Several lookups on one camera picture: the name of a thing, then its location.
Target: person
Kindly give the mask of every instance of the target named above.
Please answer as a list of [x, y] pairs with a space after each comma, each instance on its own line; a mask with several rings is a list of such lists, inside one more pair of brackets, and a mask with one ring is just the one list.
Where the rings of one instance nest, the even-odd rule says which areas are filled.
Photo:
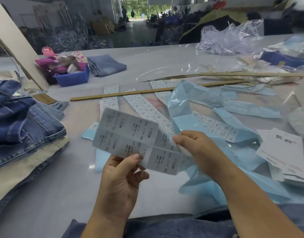
[[126, 21], [127, 19], [127, 10], [124, 6], [121, 7], [123, 19]]
[[154, 223], [127, 221], [135, 206], [139, 185], [149, 174], [138, 165], [139, 154], [125, 159], [111, 156], [103, 169], [88, 223], [73, 220], [63, 238], [304, 238], [304, 205], [280, 208], [274, 204], [202, 132], [183, 131], [173, 136], [173, 141], [186, 148], [199, 169], [219, 184], [227, 200], [227, 214], [218, 208], [191, 218]]
[[134, 18], [134, 11], [133, 11], [133, 9], [131, 10], [131, 17], [132, 17], [132, 20], [133, 20], [133, 18]]

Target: forearm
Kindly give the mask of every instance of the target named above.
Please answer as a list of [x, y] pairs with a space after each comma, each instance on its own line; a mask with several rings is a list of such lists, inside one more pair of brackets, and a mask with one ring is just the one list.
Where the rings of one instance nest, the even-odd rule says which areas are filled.
[[124, 224], [91, 217], [80, 238], [122, 238]]
[[272, 200], [231, 161], [213, 179], [222, 188], [241, 238], [304, 237]]

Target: blue crate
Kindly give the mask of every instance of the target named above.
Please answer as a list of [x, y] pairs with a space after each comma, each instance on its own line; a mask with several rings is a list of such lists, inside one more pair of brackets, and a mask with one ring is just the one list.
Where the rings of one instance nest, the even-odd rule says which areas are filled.
[[271, 65], [289, 66], [293, 68], [297, 68], [301, 65], [304, 65], [304, 59], [290, 57], [281, 54], [279, 51], [276, 52], [264, 51], [260, 59], [271, 63]]
[[55, 74], [54, 77], [61, 87], [87, 83], [89, 79], [89, 67], [86, 66], [83, 72], [62, 75]]

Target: hand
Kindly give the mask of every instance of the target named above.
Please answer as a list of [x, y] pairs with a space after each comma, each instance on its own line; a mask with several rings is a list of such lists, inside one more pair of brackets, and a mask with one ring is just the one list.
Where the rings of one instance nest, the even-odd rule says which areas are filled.
[[212, 179], [219, 173], [221, 167], [231, 162], [203, 132], [185, 130], [173, 136], [173, 141], [186, 148], [194, 156], [200, 170]]
[[142, 180], [149, 174], [138, 164], [139, 154], [122, 159], [110, 156], [105, 164], [92, 217], [125, 224], [132, 212]]

